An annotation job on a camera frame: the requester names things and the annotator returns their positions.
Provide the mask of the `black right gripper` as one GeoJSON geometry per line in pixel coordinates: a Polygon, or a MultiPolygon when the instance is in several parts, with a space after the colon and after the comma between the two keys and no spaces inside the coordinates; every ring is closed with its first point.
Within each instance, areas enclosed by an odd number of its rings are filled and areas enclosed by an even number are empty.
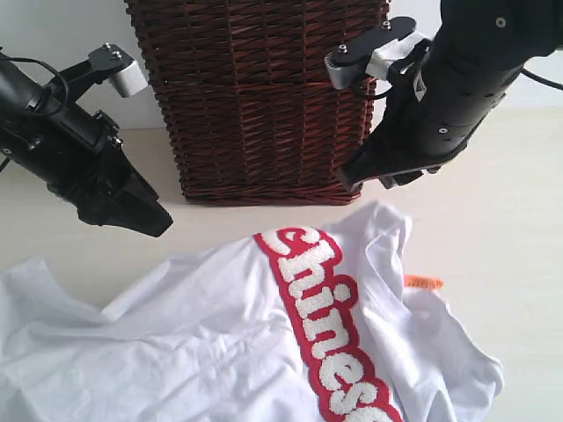
{"type": "Polygon", "coordinates": [[[349,193],[378,180],[385,189],[436,174],[473,132],[473,85],[459,77],[391,81],[384,117],[361,149],[337,171],[349,193]]]}

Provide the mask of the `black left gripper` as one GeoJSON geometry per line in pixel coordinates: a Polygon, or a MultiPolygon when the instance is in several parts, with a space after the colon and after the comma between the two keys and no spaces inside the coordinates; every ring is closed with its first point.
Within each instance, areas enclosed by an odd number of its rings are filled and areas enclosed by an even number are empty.
{"type": "Polygon", "coordinates": [[[119,126],[102,111],[93,116],[101,125],[101,148],[85,158],[74,158],[75,168],[48,189],[75,206],[78,219],[95,226],[129,229],[162,236],[173,223],[158,202],[152,186],[125,156],[119,126]]]}

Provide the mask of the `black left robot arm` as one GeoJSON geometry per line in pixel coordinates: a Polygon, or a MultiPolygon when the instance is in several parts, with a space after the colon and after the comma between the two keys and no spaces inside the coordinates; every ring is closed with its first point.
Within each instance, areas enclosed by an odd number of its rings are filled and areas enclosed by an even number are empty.
{"type": "Polygon", "coordinates": [[[105,112],[86,112],[77,101],[109,81],[123,98],[148,81],[138,62],[115,44],[38,84],[20,68],[24,57],[1,56],[1,152],[72,204],[80,221],[162,236],[173,223],[149,182],[127,159],[119,125],[105,112]]]}

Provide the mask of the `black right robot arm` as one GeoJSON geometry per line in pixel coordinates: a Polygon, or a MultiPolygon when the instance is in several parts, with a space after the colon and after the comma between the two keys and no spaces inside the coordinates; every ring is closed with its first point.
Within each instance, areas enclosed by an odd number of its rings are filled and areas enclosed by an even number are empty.
{"type": "Polygon", "coordinates": [[[444,1],[428,38],[396,17],[334,47],[325,66],[334,88],[385,81],[384,115],[340,167],[348,190],[386,188],[438,172],[468,145],[485,117],[535,57],[562,46],[559,1],[444,1]]]}

